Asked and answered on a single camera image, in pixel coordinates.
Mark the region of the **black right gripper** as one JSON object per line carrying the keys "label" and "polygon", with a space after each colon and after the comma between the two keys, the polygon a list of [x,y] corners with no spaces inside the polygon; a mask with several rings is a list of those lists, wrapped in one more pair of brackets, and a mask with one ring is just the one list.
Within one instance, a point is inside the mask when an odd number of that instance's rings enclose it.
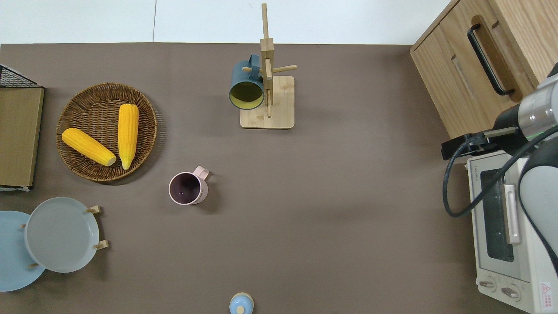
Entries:
{"label": "black right gripper", "polygon": [[515,105],[503,111],[493,124],[491,129],[475,133],[472,136],[460,136],[450,139],[441,144],[441,157],[450,160],[459,147],[466,143],[458,157],[471,154],[488,154],[496,151],[504,151],[514,154],[527,143],[527,139],[520,128],[519,123],[520,105]]}

